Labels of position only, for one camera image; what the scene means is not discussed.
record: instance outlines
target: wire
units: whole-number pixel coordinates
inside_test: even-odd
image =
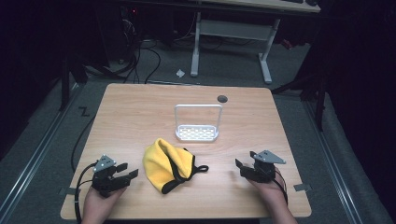
[[[86,181],[82,182],[81,184],[79,184],[78,187],[81,187],[81,185],[86,184],[86,183],[88,183],[88,182],[92,182],[92,180],[86,180]]]
[[[161,56],[160,56],[160,54],[158,54],[158,53],[157,53],[156,51],[154,51],[153,49],[147,49],[147,50],[149,50],[149,51],[155,53],[155,54],[158,56],[158,63],[157,63],[157,66],[154,68],[154,70],[153,70],[150,74],[148,74],[148,76],[146,77],[145,84],[148,84],[149,78],[151,77],[151,75],[152,75],[155,71],[157,71],[158,67],[160,67],[160,64],[161,64]]]
[[[95,117],[96,117],[96,115],[94,115],[94,116],[91,118],[90,122],[88,122],[88,124],[85,125],[85,128],[84,128],[84,129],[82,130],[82,132],[79,134],[78,140],[77,140],[77,142],[75,143],[75,145],[74,145],[74,147],[73,147],[72,156],[71,156],[71,158],[70,158],[70,164],[71,164],[71,166],[72,166],[73,173],[76,171],[76,168],[75,168],[75,165],[74,165],[74,156],[75,156],[75,153],[76,153],[76,148],[77,148],[77,146],[78,146],[79,141],[80,141],[81,138],[82,138],[82,135],[87,131],[88,127],[89,127],[90,124],[93,122],[93,120],[95,119]]]
[[[108,77],[112,77],[115,79],[125,79],[125,77],[120,76],[120,74],[127,72],[130,69],[134,69],[134,67],[136,66],[136,59],[134,56],[134,50],[135,50],[135,45],[139,43],[138,39],[139,36],[141,35],[140,32],[137,32],[135,27],[134,27],[134,23],[136,23],[136,19],[134,19],[133,22],[131,22],[129,19],[125,19],[122,18],[121,20],[124,31],[123,34],[125,35],[126,38],[126,57],[129,57],[129,54],[131,55],[130,61],[129,63],[121,68],[118,71],[110,71],[107,68],[104,68],[103,66],[99,65],[99,64],[94,64],[93,62],[88,62],[87,60],[83,61],[85,65],[90,65],[94,68],[94,70],[96,71],[92,71],[90,68],[85,67],[85,71],[91,75],[94,76],[108,76]]]
[[[141,47],[141,45],[144,43],[144,42],[151,42],[151,41],[153,41],[154,42],[154,45],[153,46],[150,46],[149,48],[142,48]],[[143,40],[141,43],[140,43],[140,48],[141,49],[153,49],[153,48],[155,48],[155,47],[157,47],[157,44],[158,44],[158,40],[155,40],[155,39],[147,39],[147,40]]]
[[[288,193],[287,193],[287,188],[286,188],[286,181],[285,181],[285,179],[283,178],[283,176],[280,174],[280,172],[278,172],[277,170],[275,170],[275,172],[277,173],[277,174],[279,174],[279,176],[282,178],[282,180],[283,180],[283,184],[284,184],[284,186],[282,187],[280,184],[279,184],[279,182],[277,182],[277,180],[275,179],[275,178],[272,178],[265,170],[263,170],[261,167],[258,167],[264,174],[266,174],[281,190],[282,190],[282,193],[283,193],[283,197],[285,197],[285,201],[286,201],[286,204],[289,204],[289,197],[288,197]]]
[[[81,175],[79,176],[79,178],[78,178],[78,182],[77,182],[77,185],[76,185],[76,191],[75,191],[75,213],[76,213],[76,219],[77,219],[77,223],[79,224],[79,223],[81,223],[81,221],[82,221],[82,218],[81,218],[81,213],[80,213],[80,211],[79,211],[79,202],[78,202],[78,197],[79,197],[79,192],[78,192],[78,190],[79,190],[79,186],[81,186],[81,179],[82,179],[82,177],[84,176],[84,174],[85,174],[85,172],[87,172],[90,168],[92,168],[92,167],[94,167],[95,165],[96,165],[96,163],[92,163],[92,164],[90,164],[89,166],[87,166],[83,171],[82,171],[82,173],[81,173]]]
[[[136,59],[135,66],[134,66],[134,68],[131,69],[131,71],[129,71],[129,73],[128,73],[128,75],[125,77],[123,83],[126,83],[126,81],[128,80],[129,76],[132,74],[133,71],[134,71],[134,83],[135,83],[136,77],[137,77],[137,83],[140,82],[140,80],[139,80],[139,75],[137,74],[137,65],[139,64],[139,61],[140,61],[140,49],[141,49],[141,44],[142,44],[142,42],[140,43],[140,45],[139,45],[139,47],[138,47],[137,59],[136,59],[136,57],[135,57],[135,59]]]
[[[238,46],[245,46],[245,45],[252,44],[252,43],[255,43],[255,42],[258,41],[258,40],[254,40],[254,39],[237,38],[237,39],[241,39],[241,40],[245,40],[246,41],[245,43],[238,43],[236,41],[232,41],[232,40],[229,40],[229,39],[230,38],[224,38],[224,42],[227,43],[227,44],[234,44],[234,45],[238,45]]]
[[[197,13],[195,12],[194,16],[192,17],[192,22],[191,22],[189,31],[185,35],[183,35],[181,38],[175,39],[174,41],[182,40],[182,39],[185,39],[185,38],[190,38],[191,36],[193,36],[193,35],[190,35],[190,33],[191,33],[191,30],[192,30],[192,27],[195,24],[196,17],[197,17]]]
[[[219,43],[218,43],[217,46],[215,46],[214,48],[206,48],[206,47],[204,47],[202,44],[200,44],[200,48],[212,50],[212,49],[218,49],[219,47],[222,46],[222,44],[223,44],[223,42],[224,42],[224,38],[223,38],[223,37],[213,36],[213,39],[218,39],[218,40],[219,40]],[[209,38],[208,36],[206,36],[206,40],[208,40],[209,44],[210,44],[210,42],[213,42],[213,41],[210,41],[210,38]]]
[[[178,46],[182,46],[182,47],[188,47],[194,44],[194,40],[191,39],[192,37],[194,37],[194,35],[191,36],[187,36],[185,38],[180,38],[177,41],[174,41],[173,43],[178,45]]]

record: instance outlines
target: black cable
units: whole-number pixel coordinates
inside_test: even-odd
[[[130,75],[132,74],[132,72],[136,69],[137,64],[138,64],[138,62],[139,62],[139,58],[140,58],[140,45],[138,46],[138,48],[139,48],[139,55],[138,55],[138,58],[136,59],[136,56],[133,54],[132,57],[131,57],[131,61],[128,63],[128,65],[125,66],[124,68],[121,68],[121,69],[118,70],[118,71],[111,72],[112,74],[111,74],[110,77],[114,77],[114,78],[116,78],[116,79],[121,79],[121,78],[123,78],[123,82],[122,82],[122,83],[126,83],[126,81],[128,80],[129,76],[130,76]],[[130,69],[130,71],[129,71],[129,73],[127,74],[126,77],[119,76],[119,74],[121,74],[121,73],[123,73],[123,72],[126,72],[128,69]],[[96,73],[96,72],[93,72],[92,70],[89,70],[87,67],[85,68],[85,70],[86,70],[87,73],[90,73],[91,75],[94,75],[94,76],[102,76],[102,75],[105,75],[105,74],[103,74],[103,73]]]
[[[88,124],[85,126],[85,128],[82,130],[82,132],[79,134],[78,140],[77,140],[77,142],[75,143],[75,145],[74,145],[74,147],[73,147],[72,156],[71,156],[71,158],[70,158],[70,164],[71,164],[71,166],[72,166],[73,173],[76,171],[76,168],[75,168],[75,165],[74,165],[74,155],[75,155],[75,153],[76,153],[76,148],[77,148],[77,146],[78,146],[79,141],[80,141],[81,138],[82,138],[82,135],[85,133],[85,131],[87,131],[88,127],[89,127],[90,124],[93,122],[93,120],[95,119],[95,117],[96,117],[96,115],[94,115],[94,116],[91,118],[90,122],[88,122]]]
[[[280,172],[278,172],[277,170],[275,170],[275,172],[276,172],[277,174],[279,174],[280,178],[282,178],[282,180],[283,180],[283,184],[284,184],[283,187],[279,184],[279,182],[276,181],[275,178],[272,178],[272,177],[271,177],[266,171],[264,171],[261,167],[259,167],[259,169],[260,169],[265,175],[267,175],[274,183],[276,183],[276,185],[282,190],[283,197],[285,197],[286,204],[289,204],[289,197],[288,197],[287,188],[286,188],[286,181],[285,181],[285,179],[283,178],[283,176],[280,174]]]
[[[218,43],[217,46],[215,46],[214,48],[206,48],[206,47],[204,47],[204,46],[202,45],[202,43],[201,43],[201,44],[200,44],[200,48],[212,50],[212,49],[218,49],[219,47],[221,47],[222,44],[223,44],[223,42],[224,42],[224,38],[223,38],[223,37],[220,37],[220,36],[214,36],[213,38],[214,38],[214,39],[219,39],[219,43]],[[206,37],[206,40],[207,40],[209,43],[210,43],[210,42],[213,42],[213,41],[210,41],[209,39],[210,39],[210,38]]]
[[[95,70],[97,70],[99,72],[99,73],[97,73],[95,71],[90,70],[88,67],[85,67],[85,71],[87,73],[89,73],[91,75],[95,75],[95,76],[106,75],[108,77],[112,77],[115,79],[125,79],[124,77],[120,76],[120,74],[122,74],[130,69],[131,70],[134,69],[134,67],[136,66],[136,58],[134,56],[134,50],[135,50],[136,44],[139,43],[138,39],[139,39],[139,36],[141,35],[141,32],[140,31],[137,32],[134,28],[134,24],[137,23],[136,18],[134,18],[134,21],[130,21],[131,18],[129,18],[129,16],[130,15],[128,14],[128,15],[126,15],[125,18],[122,18],[122,24],[127,22],[127,24],[129,25],[129,27],[127,28],[128,33],[131,33],[130,29],[133,28],[131,34],[126,34],[125,30],[124,30],[124,34],[126,36],[126,45],[127,45],[125,55],[126,55],[126,57],[128,57],[128,55],[131,54],[129,63],[125,67],[121,68],[120,70],[112,72],[112,71],[100,66],[99,64],[94,64],[95,66],[92,66],[92,62],[90,62],[90,63],[87,62],[86,65],[91,65]]]
[[[79,184],[78,187],[81,187],[83,184],[86,184],[86,183],[88,183],[88,182],[92,182],[92,180],[86,180],[86,181],[82,182],[81,184]]]
[[[139,81],[139,76],[137,75],[137,65],[139,64],[139,61],[140,61],[140,49],[141,49],[141,44],[138,47],[136,64],[135,64],[134,68],[131,69],[131,71],[129,71],[129,73],[126,76],[126,78],[124,79],[123,83],[126,83],[126,81],[128,80],[129,76],[132,74],[133,71],[134,71],[134,81],[135,81],[135,78],[137,77],[137,83],[140,82]]]
[[[145,48],[141,48],[141,46],[142,46],[142,44],[144,43],[144,42],[150,42],[150,41],[154,41],[154,45],[153,46],[150,46],[150,47],[145,47]],[[142,42],[141,42],[141,44],[139,45],[139,47],[141,48],[141,49],[154,49],[155,47],[157,47],[157,45],[158,45],[158,41],[157,40],[143,40]]]
[[[158,64],[157,64],[157,66],[154,68],[154,70],[153,70],[150,74],[148,74],[148,76],[146,77],[145,84],[148,84],[149,78],[151,77],[151,75],[152,75],[155,71],[157,71],[157,69],[158,69],[158,67],[160,67],[160,63],[161,63],[161,56],[160,56],[160,54],[158,54],[156,51],[154,51],[154,50],[152,50],[152,49],[147,49],[147,50],[149,50],[149,51],[155,53],[155,54],[158,56]]]
[[[90,168],[94,167],[96,165],[96,163],[92,163],[89,166],[87,166],[82,172],[81,175],[78,178],[78,182],[76,185],[76,192],[75,192],[75,212],[76,212],[76,219],[77,219],[77,223],[81,223],[82,218],[81,218],[81,213],[79,211],[79,201],[78,201],[78,197],[79,197],[79,187],[81,186],[81,179],[84,176],[85,172],[87,172]]]
[[[183,35],[182,37],[177,38],[177,39],[174,39],[174,40],[173,40],[173,43],[179,45],[179,44],[177,43],[177,41],[179,41],[179,40],[184,40],[184,39],[188,39],[188,38],[191,38],[191,37],[195,36],[195,35],[191,35],[191,31],[192,31],[192,28],[194,27],[196,17],[197,17],[197,13],[195,12],[194,15],[193,15],[193,17],[192,17],[192,22],[191,22],[191,26],[190,26],[189,31],[187,31],[187,33],[186,33],[185,35]]]
[[[102,65],[100,65],[100,64],[98,64],[98,63],[94,63],[94,62],[92,62],[92,61],[90,61],[90,60],[87,60],[86,58],[84,58],[84,57],[81,56],[81,55],[74,54],[74,56],[75,56],[76,59],[77,59],[80,63],[82,63],[83,65],[91,66],[91,67],[93,67],[94,69],[96,69],[97,71],[99,71],[99,72],[102,73],[102,74],[100,74],[100,75],[98,75],[98,76],[105,75],[105,76],[108,76],[108,77],[111,77],[111,78],[115,78],[115,79],[122,79],[122,78],[123,78],[123,77],[119,76],[117,73],[114,73],[114,72],[108,70],[107,68],[103,67]]]
[[[238,43],[238,42],[236,42],[236,41],[231,41],[231,40],[228,40],[228,38],[224,38],[224,43],[227,43],[227,44],[233,44],[233,45],[238,45],[238,46],[245,46],[245,45],[248,45],[248,44],[250,44],[250,43],[255,43],[255,42],[257,42],[257,40],[254,40],[254,39],[244,39],[246,42],[245,43]]]
[[[178,46],[181,46],[181,47],[189,47],[189,46],[191,46],[191,45],[193,45],[194,44],[194,39],[191,39],[192,37],[194,37],[194,35],[190,35],[190,36],[186,36],[186,37],[184,37],[184,38],[180,38],[180,39],[176,39],[176,40],[174,40],[174,44],[176,44],[176,45],[178,45]],[[180,44],[179,42],[189,42],[188,44]]]

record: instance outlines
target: yellow cloth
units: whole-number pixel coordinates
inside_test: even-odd
[[[146,148],[143,165],[151,184],[163,194],[209,169],[206,165],[196,167],[195,156],[186,148],[174,147],[161,138]]]

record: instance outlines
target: black fabric trim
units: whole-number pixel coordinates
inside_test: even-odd
[[[174,161],[172,161],[172,159],[166,155],[166,157],[169,160],[169,163],[171,164],[171,168],[172,168],[172,174],[174,176],[175,179],[169,181],[168,183],[163,185],[163,188],[161,189],[161,193],[162,194],[167,194],[169,193],[172,189],[174,189],[175,187],[177,187],[179,184],[182,184],[186,181],[189,181],[192,179],[192,176],[197,174],[197,173],[202,173],[202,172],[207,172],[209,170],[209,167],[207,165],[202,165],[199,167],[195,166],[195,156],[192,155],[192,160],[191,160],[191,174],[189,177],[184,178],[183,176],[180,175],[180,173],[178,172],[177,169],[177,165],[175,164]]]

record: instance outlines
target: wooden table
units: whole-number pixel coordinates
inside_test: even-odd
[[[218,139],[214,143],[179,142],[175,135],[175,105],[220,104],[219,95],[227,96],[228,102],[221,104]],[[176,147],[185,147],[196,156],[196,165],[208,165],[209,171],[161,194],[147,179],[142,164],[145,148],[158,137]],[[305,192],[293,187],[302,180],[268,89],[110,84],[71,187],[76,186],[85,167],[107,154],[118,164],[128,162],[128,172],[139,169],[139,176],[132,180],[110,218],[268,217],[258,191],[239,175],[234,163],[238,159],[250,165],[253,159],[249,151],[259,153],[265,149],[287,162],[277,167],[287,183],[290,211],[296,217],[309,216],[311,208]],[[91,178],[92,172],[87,172],[83,179]],[[89,186],[81,187],[81,210]],[[61,216],[75,219],[74,196],[66,196]]]

